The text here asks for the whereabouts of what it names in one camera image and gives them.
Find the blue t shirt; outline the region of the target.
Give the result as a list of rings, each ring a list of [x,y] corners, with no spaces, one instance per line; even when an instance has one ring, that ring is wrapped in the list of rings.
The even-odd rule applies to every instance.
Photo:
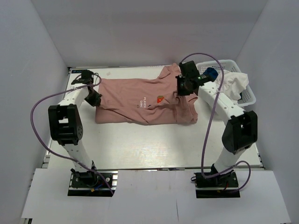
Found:
[[[214,68],[208,67],[203,75],[209,79],[209,81],[214,82],[218,77],[218,72]]]

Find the white t shirt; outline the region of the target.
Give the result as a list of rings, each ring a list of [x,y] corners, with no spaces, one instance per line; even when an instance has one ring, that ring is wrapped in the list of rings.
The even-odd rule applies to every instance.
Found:
[[[224,70],[224,81],[221,86],[223,92],[234,103],[241,99],[241,93],[249,84],[248,75],[241,72],[231,72]]]

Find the pink t shirt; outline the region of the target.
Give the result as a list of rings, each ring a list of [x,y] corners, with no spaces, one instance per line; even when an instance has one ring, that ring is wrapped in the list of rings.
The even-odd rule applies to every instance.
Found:
[[[179,96],[176,76],[177,64],[164,66],[155,79],[102,79],[98,92],[100,106],[96,108],[95,122],[136,123],[140,125],[197,123],[195,94]]]

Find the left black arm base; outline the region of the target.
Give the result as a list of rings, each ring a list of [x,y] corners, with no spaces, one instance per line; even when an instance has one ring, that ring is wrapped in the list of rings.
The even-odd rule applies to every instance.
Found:
[[[118,171],[103,171],[100,173],[104,180],[93,172],[78,172],[72,168],[68,196],[112,197],[113,194],[109,187],[114,193],[117,186]]]

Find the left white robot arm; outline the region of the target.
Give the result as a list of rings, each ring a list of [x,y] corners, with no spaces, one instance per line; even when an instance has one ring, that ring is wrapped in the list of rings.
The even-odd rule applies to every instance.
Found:
[[[48,108],[51,138],[67,151],[75,171],[83,172],[85,168],[89,169],[82,178],[88,186],[96,185],[99,175],[92,171],[96,167],[82,143],[84,131],[78,109],[84,101],[92,107],[100,106],[101,94],[94,89],[99,85],[94,83],[95,76],[98,74],[82,70],[72,81],[71,89],[65,93],[62,101]]]

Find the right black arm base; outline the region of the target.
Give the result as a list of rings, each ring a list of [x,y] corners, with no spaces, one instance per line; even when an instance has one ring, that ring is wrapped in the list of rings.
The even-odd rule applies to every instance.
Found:
[[[204,178],[200,172],[197,172],[194,173],[191,182],[195,183],[197,199],[241,197],[234,170],[213,178]]]

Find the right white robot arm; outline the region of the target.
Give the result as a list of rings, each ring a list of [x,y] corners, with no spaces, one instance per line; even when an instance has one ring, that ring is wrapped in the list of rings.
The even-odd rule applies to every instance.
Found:
[[[211,167],[209,175],[203,175],[216,186],[222,186],[228,180],[227,173],[238,165],[241,155],[257,141],[257,114],[245,111],[222,92],[224,72],[218,73],[207,68],[200,74],[195,62],[180,62],[181,74],[176,77],[179,96],[195,93],[212,107],[222,119],[225,129],[222,134],[223,149]]]

